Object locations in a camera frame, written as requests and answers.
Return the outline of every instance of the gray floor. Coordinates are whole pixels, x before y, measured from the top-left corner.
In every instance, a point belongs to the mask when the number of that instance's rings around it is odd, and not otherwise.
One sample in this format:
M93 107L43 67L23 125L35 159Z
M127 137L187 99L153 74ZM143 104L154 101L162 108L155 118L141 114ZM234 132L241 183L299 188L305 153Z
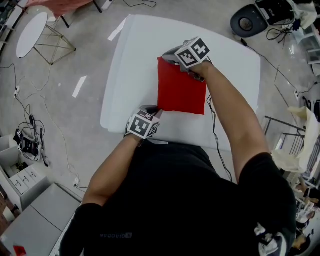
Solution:
M31 51L23 59L16 58L16 46L21 32L37 13L44 10L43 7L32 7L20 20L16 32L11 36L2 54L0 65L3 67L15 63L17 82L22 79L19 86L23 104L25 106L30 104L31 112L45 125L45 153L51 162L48 170L52 178L81 198L84 193L72 186L75 175L68 171L64 138L51 118L64 134L71 172L77 171L80 177L79 186L86 187L93 173L122 139L122 135L109 133L100 126L108 72L119 38L117 36L115 40L109 41L109 35L129 14L144 14L194 24L233 39L230 28L232 15L243 6L253 3L252 0L157 1L155 8L146 6L130 8L121 0L116 0L102 14L93 4L88 4L67 17L72 21L70 29L67 29L60 20L56 29L75 45L77 51L51 68L35 51ZM43 40L46 44L51 44L54 38ZM268 41L265 32L248 39L247 43L279 67L299 91L304 91L316 81L307 64L305 50L295 43L293 37L287 38L284 47L276 41ZM42 53L49 55L50 52L43 48ZM38 92L31 81L41 89L47 82L49 69L48 84ZM87 79L78 97L73 98L75 87L80 77L84 76L87 76ZM13 70L1 69L0 130L3 135L13 134L18 124L24 121L22 106L13 97L14 90ZM315 86L312 90L319 90L319 88ZM265 125L265 115L295 123L291 114L287 112L287 104L299 105L293 91L288 82L262 58L257 110L262 126ZM40 95L45 98L51 118ZM282 129L277 125L270 127L268 141L271 148L277 142ZM217 152L212 149L206 149L206 151L217 172L226 178L227 175ZM231 154L223 152L222 156L233 173Z

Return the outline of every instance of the white drawer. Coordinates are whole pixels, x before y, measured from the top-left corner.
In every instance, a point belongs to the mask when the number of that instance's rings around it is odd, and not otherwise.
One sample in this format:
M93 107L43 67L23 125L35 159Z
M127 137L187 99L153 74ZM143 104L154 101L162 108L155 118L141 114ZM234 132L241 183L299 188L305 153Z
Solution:
M16 189L23 195L29 188L26 184L18 177L18 175L14 175L10 178L12 184L16 187Z
M25 169L20 171L17 175L29 189L36 185L36 182L31 178L31 176L26 172Z
M46 177L42 173L39 173L38 171L36 171L36 169L33 165L24 169L24 171L26 171L29 174L29 176L35 181L35 183L40 182L43 178Z

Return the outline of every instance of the red pillow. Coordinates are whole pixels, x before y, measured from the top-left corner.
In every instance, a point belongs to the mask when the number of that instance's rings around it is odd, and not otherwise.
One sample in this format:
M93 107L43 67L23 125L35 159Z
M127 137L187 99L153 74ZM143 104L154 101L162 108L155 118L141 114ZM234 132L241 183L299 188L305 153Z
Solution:
M163 111L179 111L204 115L206 82L193 79L180 71L180 66L158 57L158 107Z

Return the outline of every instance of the round white stool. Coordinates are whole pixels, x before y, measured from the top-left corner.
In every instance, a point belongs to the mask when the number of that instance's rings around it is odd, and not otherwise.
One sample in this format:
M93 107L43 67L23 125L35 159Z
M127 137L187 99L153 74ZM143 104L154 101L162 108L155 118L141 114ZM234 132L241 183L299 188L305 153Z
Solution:
M53 65L54 63L58 62L62 58L66 57L67 55L71 54L72 52L76 51L76 48L65 38L64 35L53 29L52 27L47 25L47 20L48 20L48 14L46 12L41 12L37 16L35 16L29 23L26 25L24 28L18 44L16 46L16 56L19 59L24 58L25 56L30 53L32 49L34 49L38 54L41 55L42 58L49 64ZM47 28L52 31L52 34L42 34L44 29ZM59 37L59 41L56 45L49 45L49 44L41 44L37 43L39 38L41 36L56 36ZM60 42L63 40L66 42L66 44L70 47L62 47L60 46ZM41 53L38 51L36 46L46 46L46 47L55 47L53 56L51 60L47 60ZM55 60L55 56L57 53L58 48L63 48L63 49L68 49L71 50L67 54L63 55L59 59Z

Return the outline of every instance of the white tabletop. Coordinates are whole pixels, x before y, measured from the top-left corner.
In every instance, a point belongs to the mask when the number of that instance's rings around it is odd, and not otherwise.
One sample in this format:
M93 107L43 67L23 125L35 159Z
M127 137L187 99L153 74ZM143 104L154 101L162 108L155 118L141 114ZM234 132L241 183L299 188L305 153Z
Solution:
M41 12L24 28L16 46L16 56L25 57L36 45L47 24L48 14Z
M241 44L217 33L166 18L129 15L121 32L106 85L101 125L112 133L125 133L129 117L141 105L158 103L158 60L166 51L185 40L200 36L210 48L214 65L257 109L260 86L260 57ZM156 140L216 149L209 106L205 115L164 111ZM215 132L219 148L229 151L230 144L221 123Z

